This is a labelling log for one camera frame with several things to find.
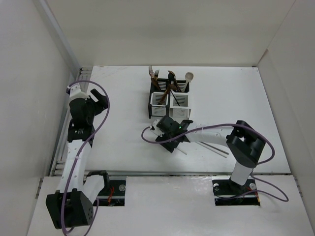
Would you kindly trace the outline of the dark brown fork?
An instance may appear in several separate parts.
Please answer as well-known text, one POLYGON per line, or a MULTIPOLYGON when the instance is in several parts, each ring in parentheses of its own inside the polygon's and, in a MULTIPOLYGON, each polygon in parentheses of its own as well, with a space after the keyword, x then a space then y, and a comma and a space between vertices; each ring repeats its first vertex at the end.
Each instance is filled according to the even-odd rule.
POLYGON ((151 82, 157 90, 160 90, 158 82, 154 79, 154 77, 151 77, 151 82))

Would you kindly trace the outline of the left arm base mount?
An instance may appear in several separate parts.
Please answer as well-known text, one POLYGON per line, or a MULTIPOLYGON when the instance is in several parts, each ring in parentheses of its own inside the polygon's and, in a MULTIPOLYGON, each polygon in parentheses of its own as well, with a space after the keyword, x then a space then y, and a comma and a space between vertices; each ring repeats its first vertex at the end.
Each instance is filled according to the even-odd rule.
POLYGON ((105 186, 97 196, 100 207, 122 207, 125 205, 125 177, 110 177, 104 170, 92 171, 85 176, 83 183, 86 183, 91 176, 102 176, 105 179, 105 186))

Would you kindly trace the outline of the silver fork green handle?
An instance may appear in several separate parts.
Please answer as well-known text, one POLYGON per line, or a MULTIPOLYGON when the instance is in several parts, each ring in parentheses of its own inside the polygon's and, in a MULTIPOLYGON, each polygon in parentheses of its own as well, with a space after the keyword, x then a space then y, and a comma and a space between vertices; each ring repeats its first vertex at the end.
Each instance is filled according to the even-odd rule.
POLYGON ((155 79, 155 81, 158 80, 158 76, 159 76, 159 69, 156 70, 155 73, 154 73, 154 79, 155 79))

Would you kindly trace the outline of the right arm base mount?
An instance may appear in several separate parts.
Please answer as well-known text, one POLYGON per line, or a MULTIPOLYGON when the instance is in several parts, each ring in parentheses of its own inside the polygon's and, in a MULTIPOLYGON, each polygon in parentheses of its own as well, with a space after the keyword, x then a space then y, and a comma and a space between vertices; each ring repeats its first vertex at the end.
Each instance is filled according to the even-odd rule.
POLYGON ((215 178, 212 183, 216 206, 260 206, 255 180, 252 178, 247 179, 243 186, 226 178, 215 178))

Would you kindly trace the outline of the copper fork long handle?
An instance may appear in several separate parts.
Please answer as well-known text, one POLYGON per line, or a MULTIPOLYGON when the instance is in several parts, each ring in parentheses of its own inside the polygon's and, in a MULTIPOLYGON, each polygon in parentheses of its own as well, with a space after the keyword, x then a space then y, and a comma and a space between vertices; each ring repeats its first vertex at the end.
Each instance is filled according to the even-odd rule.
POLYGON ((149 66, 148 70, 149 70, 149 75, 150 75, 151 77, 154 77, 154 71, 153 71, 153 68, 152 68, 151 65, 149 66))

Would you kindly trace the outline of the black spoon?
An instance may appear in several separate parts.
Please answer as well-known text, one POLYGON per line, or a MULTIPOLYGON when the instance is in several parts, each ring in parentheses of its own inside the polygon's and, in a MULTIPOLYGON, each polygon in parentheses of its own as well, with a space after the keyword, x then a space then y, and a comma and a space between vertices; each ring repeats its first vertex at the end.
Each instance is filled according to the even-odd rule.
POLYGON ((174 81, 174 75, 172 73, 168 74, 168 83, 169 84, 173 84, 174 81))

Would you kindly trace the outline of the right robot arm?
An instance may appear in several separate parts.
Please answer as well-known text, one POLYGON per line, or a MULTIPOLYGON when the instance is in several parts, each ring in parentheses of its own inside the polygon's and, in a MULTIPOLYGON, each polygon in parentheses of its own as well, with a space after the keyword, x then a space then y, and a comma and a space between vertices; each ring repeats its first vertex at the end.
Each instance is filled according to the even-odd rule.
POLYGON ((228 188, 238 194, 246 188, 246 181, 258 165, 266 141, 246 122, 239 120, 237 126, 230 125, 209 128, 197 125, 192 120, 176 122, 164 116, 153 122, 151 130, 157 135, 156 142, 169 152, 173 152, 179 143, 209 143, 229 148, 236 160, 234 170, 228 181, 228 188))

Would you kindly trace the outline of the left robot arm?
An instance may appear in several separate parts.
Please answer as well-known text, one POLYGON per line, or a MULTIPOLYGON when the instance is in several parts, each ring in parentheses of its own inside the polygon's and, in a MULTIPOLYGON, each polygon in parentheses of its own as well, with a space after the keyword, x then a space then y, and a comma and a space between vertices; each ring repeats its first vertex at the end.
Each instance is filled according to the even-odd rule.
POLYGON ((110 190, 106 171, 84 175, 96 131, 94 118, 109 110, 108 99, 96 89, 87 95, 79 86, 70 88, 69 98, 71 120, 66 162, 55 193, 46 197, 46 206, 54 227, 66 233, 75 227, 90 225, 94 216, 93 204, 98 194, 105 195, 110 190))

